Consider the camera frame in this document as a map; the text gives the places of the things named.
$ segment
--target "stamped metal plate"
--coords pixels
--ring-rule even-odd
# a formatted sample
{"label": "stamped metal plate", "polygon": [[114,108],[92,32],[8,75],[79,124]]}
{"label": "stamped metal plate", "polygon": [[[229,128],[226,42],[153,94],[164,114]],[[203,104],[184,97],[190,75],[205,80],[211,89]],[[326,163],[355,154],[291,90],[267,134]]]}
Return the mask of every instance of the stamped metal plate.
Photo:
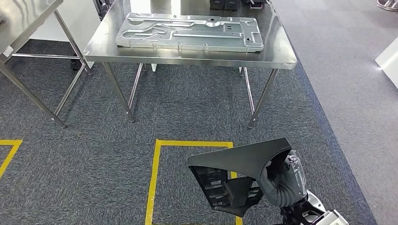
{"label": "stamped metal plate", "polygon": [[254,18],[129,13],[116,44],[133,48],[166,48],[224,52],[264,49]]}

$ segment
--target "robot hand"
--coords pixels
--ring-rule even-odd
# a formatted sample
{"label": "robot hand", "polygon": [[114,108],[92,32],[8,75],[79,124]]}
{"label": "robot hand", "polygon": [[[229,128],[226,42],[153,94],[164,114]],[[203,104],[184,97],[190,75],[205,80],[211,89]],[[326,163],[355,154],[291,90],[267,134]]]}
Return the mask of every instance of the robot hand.
{"label": "robot hand", "polygon": [[[300,159],[285,138],[191,156],[188,166],[214,210],[243,217],[265,196],[280,207],[283,225],[348,225],[307,190]],[[228,171],[245,177],[228,179]]]}

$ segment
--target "black object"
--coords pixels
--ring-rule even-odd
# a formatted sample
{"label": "black object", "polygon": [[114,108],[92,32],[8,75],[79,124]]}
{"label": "black object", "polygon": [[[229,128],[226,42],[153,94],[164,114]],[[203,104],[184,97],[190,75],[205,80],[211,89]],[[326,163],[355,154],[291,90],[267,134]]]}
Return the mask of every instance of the black object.
{"label": "black object", "polygon": [[225,0],[224,9],[237,10],[241,0]]}
{"label": "black object", "polygon": [[[191,156],[188,166],[212,209],[243,217],[263,196],[253,181],[260,179],[264,168],[268,178],[274,180],[290,150],[286,138],[280,138]],[[246,177],[228,179],[228,171]]]}
{"label": "black object", "polygon": [[210,9],[224,9],[225,0],[210,0]]}
{"label": "black object", "polygon": [[73,71],[78,71],[82,67],[82,62],[80,60],[72,59],[70,60],[70,67],[72,67]]}
{"label": "black object", "polygon": [[237,10],[241,0],[210,0],[210,9]]}

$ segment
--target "yellow floor tape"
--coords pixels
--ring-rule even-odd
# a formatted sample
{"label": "yellow floor tape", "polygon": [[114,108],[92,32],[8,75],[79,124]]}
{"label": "yellow floor tape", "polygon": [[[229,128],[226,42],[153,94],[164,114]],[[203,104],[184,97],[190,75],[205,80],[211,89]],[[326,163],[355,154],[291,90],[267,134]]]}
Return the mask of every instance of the yellow floor tape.
{"label": "yellow floor tape", "polygon": [[4,171],[6,170],[8,164],[11,162],[11,159],[14,157],[16,151],[21,145],[22,140],[0,140],[0,145],[12,145],[11,151],[7,155],[6,159],[0,166],[0,178],[3,175]]}
{"label": "yellow floor tape", "polygon": [[[156,180],[158,178],[159,158],[162,146],[196,146],[196,147],[224,147],[232,148],[232,142],[201,142],[201,141],[166,141],[156,139],[155,152],[153,154],[152,176],[149,184],[148,202],[146,204],[145,225],[152,225],[153,204],[155,202]],[[237,173],[231,172],[231,178],[236,178]],[[235,224],[242,225],[242,218],[235,217]]]}

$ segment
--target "gray carpet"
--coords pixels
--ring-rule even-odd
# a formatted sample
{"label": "gray carpet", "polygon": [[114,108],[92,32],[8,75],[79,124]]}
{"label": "gray carpet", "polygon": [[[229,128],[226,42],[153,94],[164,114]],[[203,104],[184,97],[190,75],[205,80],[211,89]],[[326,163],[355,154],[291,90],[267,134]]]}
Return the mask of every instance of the gray carpet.
{"label": "gray carpet", "polygon": [[[23,51],[37,52],[38,44],[70,51],[63,43],[41,41],[30,41]],[[280,72],[256,126],[248,130],[250,109],[237,68],[158,65],[155,73],[143,72],[134,102],[137,121],[130,123],[103,66],[96,65],[95,75],[83,75],[60,114],[67,129],[0,76],[0,137],[23,139],[0,179],[0,224],[143,224],[156,138],[238,146],[278,137],[297,150],[308,186],[326,208],[337,209],[352,225],[369,224],[350,197],[362,193],[347,188],[297,70]],[[53,109],[75,74],[67,60],[12,58],[7,66]],[[112,68],[128,96],[137,65]],[[254,99],[269,72],[249,69]],[[162,147],[155,224],[233,224],[232,216],[209,210],[186,166],[189,155],[209,150]],[[278,222],[278,209],[266,200],[244,218],[251,225]]]}
{"label": "gray carpet", "polygon": [[273,4],[377,222],[398,224],[398,168],[385,163],[398,160],[398,90],[375,62],[398,12],[376,0]]}

